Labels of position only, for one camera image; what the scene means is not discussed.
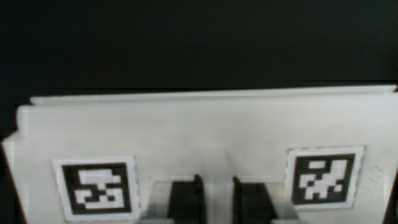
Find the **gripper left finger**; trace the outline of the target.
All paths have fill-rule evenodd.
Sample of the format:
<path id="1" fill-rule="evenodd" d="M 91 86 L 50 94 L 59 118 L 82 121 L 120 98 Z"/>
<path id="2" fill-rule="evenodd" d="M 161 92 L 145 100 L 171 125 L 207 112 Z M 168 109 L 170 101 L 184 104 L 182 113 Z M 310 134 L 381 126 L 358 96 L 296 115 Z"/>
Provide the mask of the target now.
<path id="1" fill-rule="evenodd" d="M 193 181 L 173 182 L 168 217 L 175 224 L 207 224 L 205 186 L 200 175 Z"/>

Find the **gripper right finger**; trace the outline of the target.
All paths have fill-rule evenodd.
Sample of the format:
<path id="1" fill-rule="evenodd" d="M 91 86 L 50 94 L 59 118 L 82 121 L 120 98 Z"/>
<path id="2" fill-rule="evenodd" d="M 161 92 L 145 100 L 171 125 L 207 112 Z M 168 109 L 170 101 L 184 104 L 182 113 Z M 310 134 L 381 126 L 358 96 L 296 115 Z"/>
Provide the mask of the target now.
<path id="1" fill-rule="evenodd" d="M 273 224 L 278 214 L 265 184 L 239 178 L 233 184 L 233 224 Z"/>

